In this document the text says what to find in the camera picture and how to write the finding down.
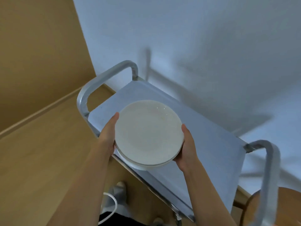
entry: forearm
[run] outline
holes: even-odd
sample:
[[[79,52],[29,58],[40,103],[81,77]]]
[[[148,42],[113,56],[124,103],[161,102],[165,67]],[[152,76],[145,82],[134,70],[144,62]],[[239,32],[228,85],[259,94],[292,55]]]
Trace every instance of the forearm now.
[[[97,143],[48,226],[97,225],[109,157],[106,146]]]
[[[199,160],[184,176],[198,226],[236,225]]]

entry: right hand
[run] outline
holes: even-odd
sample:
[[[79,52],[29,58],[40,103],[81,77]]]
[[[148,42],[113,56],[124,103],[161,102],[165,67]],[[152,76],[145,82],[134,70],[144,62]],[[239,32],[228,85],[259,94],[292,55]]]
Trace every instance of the right hand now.
[[[174,161],[181,171],[186,172],[192,169],[199,159],[193,137],[184,124],[182,124],[182,132],[184,133],[183,147],[179,154],[174,158]]]

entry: wooden stool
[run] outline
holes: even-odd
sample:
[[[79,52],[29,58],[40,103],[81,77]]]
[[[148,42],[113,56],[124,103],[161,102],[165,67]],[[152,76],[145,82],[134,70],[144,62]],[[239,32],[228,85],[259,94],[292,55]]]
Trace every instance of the wooden stool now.
[[[247,226],[253,220],[259,205],[260,190],[254,193],[246,205],[234,201],[233,206],[243,209],[240,226]],[[276,222],[277,226],[301,226],[301,193],[279,187]]]

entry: cart handle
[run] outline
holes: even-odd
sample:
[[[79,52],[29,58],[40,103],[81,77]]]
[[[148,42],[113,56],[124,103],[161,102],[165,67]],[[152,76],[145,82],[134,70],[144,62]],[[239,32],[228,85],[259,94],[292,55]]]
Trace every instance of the cart handle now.
[[[266,149],[265,168],[260,191],[260,203],[250,226],[271,226],[276,220],[278,180],[280,174],[279,148],[267,140],[257,140],[244,147],[247,152]]]
[[[110,79],[111,77],[115,76],[116,74],[118,74],[119,72],[123,71],[128,67],[132,69],[132,80],[137,81],[138,67],[136,63],[130,60],[125,60],[119,64],[116,64],[114,67],[106,70],[100,75],[96,76],[82,87],[81,91],[77,96],[77,108],[80,114],[83,116],[83,118],[88,119],[90,113],[87,107],[87,101],[89,95],[93,93],[102,84],[104,84],[105,81],[107,81],[108,79]]]

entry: metal cart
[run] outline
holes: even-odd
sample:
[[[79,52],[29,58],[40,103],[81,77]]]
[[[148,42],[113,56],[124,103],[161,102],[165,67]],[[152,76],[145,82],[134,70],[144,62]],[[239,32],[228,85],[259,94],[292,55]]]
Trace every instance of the metal cart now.
[[[91,112],[87,108],[89,95],[105,81],[130,67],[132,81]],[[197,155],[208,173],[224,205],[230,212],[238,186],[238,179],[246,153],[266,149],[266,163],[260,192],[260,205],[253,225],[272,225],[277,209],[280,152],[277,146],[266,140],[246,143],[232,133],[209,121],[190,107],[144,81],[138,76],[137,65],[123,61],[89,81],[77,97],[77,108],[93,133],[98,137],[111,116],[128,104],[139,100],[155,100],[174,110],[194,137]],[[150,171],[133,169],[123,162],[117,151],[113,157],[164,201],[178,219],[192,221],[194,213],[183,173],[175,162]]]

